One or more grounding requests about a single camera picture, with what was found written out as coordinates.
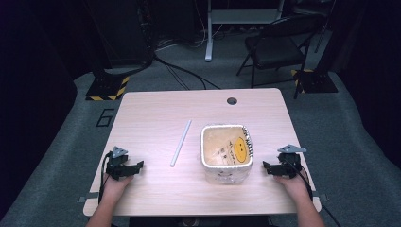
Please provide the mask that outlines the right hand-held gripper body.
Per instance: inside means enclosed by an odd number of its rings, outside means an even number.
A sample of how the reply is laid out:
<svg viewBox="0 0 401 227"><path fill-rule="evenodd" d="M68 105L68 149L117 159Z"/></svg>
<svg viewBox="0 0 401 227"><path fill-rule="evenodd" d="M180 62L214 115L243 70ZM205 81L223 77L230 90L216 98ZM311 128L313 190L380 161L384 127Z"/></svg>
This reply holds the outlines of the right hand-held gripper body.
<svg viewBox="0 0 401 227"><path fill-rule="evenodd" d="M277 151L279 152L278 160L280 162L279 176L294 178L303 168L300 154L306 152L306 149L294 145L286 145Z"/></svg>

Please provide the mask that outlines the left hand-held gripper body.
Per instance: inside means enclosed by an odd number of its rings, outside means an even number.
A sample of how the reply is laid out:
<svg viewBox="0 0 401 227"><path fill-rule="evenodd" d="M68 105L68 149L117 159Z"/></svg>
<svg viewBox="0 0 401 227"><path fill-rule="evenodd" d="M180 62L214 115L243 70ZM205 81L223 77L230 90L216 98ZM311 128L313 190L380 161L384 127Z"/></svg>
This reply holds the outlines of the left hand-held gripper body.
<svg viewBox="0 0 401 227"><path fill-rule="evenodd" d="M119 180L120 177L127 177L129 175L129 169L124 166L124 163L128 161L127 153L128 152L125 149L117 146L114 146L113 150L109 153L106 173L115 180Z"/></svg>

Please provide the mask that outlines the square plastic cup with film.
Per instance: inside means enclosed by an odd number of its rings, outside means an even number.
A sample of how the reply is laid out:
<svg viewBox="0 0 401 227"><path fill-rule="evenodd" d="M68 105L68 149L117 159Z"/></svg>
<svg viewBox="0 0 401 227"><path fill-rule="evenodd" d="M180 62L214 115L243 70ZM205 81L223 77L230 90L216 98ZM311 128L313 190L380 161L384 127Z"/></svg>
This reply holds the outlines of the square plastic cup with film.
<svg viewBox="0 0 401 227"><path fill-rule="evenodd" d="M200 135L200 159L209 183L242 183L253 167L248 129L239 124L205 126Z"/></svg>

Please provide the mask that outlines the white straw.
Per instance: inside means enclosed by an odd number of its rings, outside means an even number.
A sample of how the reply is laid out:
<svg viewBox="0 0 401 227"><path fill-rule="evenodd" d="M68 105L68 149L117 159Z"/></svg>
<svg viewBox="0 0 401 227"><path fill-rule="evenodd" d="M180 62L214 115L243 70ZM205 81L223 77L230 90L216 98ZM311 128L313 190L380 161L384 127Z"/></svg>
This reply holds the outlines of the white straw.
<svg viewBox="0 0 401 227"><path fill-rule="evenodd" d="M179 157L179 155L180 155L180 152L181 152L181 149L182 149L182 147L183 147L183 143L184 143L185 137L186 137L186 135L187 135L187 133L188 133L188 131L189 131L189 128L190 128L190 126L191 126L191 123L192 123L192 120L189 119L189 120L187 121L187 123L186 123L184 129L183 129L182 136L180 137L179 143L178 143L178 145L177 145L177 147L176 147L176 149L175 149L175 151L174 151L173 157L172 157L172 159L171 159L170 167L174 167L174 166L176 165L176 162L177 162L178 157Z"/></svg>

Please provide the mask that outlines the person's left hand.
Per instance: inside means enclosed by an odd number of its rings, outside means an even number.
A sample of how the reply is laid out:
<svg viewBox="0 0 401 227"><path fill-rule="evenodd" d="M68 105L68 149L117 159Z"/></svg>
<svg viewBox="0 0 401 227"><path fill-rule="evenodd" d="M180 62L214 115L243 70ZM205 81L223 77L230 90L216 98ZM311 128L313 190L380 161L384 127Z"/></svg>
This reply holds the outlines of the person's left hand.
<svg viewBox="0 0 401 227"><path fill-rule="evenodd" d="M104 181L101 202L104 204L117 204L122 197L125 188L133 180L132 176L125 177L123 180L115 180L110 175Z"/></svg>

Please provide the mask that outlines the person's right hand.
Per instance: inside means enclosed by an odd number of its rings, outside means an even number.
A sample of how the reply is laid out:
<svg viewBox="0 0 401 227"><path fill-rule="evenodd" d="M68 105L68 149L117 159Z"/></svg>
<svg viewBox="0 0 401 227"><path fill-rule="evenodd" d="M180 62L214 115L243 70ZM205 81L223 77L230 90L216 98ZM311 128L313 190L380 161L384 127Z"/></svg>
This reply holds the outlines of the person's right hand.
<svg viewBox="0 0 401 227"><path fill-rule="evenodd" d="M308 178L304 170L302 170L296 177L292 179L282 176L274 176L273 179L286 189L288 195L296 204L311 201L308 189L306 187Z"/></svg>

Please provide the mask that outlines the black stand base striped edge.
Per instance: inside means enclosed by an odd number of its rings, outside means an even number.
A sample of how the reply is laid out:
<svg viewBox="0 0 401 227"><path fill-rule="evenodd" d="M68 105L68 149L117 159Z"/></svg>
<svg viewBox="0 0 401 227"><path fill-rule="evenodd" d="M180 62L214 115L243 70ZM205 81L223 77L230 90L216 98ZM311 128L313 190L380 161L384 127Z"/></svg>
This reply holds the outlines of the black stand base striped edge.
<svg viewBox="0 0 401 227"><path fill-rule="evenodd" d="M111 74L104 70L94 72L94 81L86 93L87 100L118 100L125 92L130 76L127 73Z"/></svg>
<svg viewBox="0 0 401 227"><path fill-rule="evenodd" d="M336 93L338 91L333 80L327 74L319 74L313 70L292 70L295 80L295 95L301 93Z"/></svg>

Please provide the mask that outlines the black folding chair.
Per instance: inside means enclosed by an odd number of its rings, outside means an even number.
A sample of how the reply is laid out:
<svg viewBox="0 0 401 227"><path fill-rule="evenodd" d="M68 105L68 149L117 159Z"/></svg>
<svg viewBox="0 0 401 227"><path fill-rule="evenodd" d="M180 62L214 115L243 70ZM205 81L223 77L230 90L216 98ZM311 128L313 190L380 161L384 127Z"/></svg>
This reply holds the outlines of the black folding chair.
<svg viewBox="0 0 401 227"><path fill-rule="evenodd" d="M251 87L254 88L254 72L280 69L300 65L305 69L305 60L313 36L323 27L324 17L320 14L299 14L277 19L255 36L245 39L247 56L236 74L251 67Z"/></svg>

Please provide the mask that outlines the white desk frame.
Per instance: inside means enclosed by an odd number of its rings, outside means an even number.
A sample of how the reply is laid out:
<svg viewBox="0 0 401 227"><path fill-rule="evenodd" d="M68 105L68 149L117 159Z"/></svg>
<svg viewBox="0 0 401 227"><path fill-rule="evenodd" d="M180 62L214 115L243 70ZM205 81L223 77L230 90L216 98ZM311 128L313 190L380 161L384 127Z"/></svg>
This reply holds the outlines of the white desk frame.
<svg viewBox="0 0 401 227"><path fill-rule="evenodd" d="M263 25L282 16L285 0L279 0L275 9L212 9L212 0L207 8L207 46L205 61L213 58L213 25Z"/></svg>

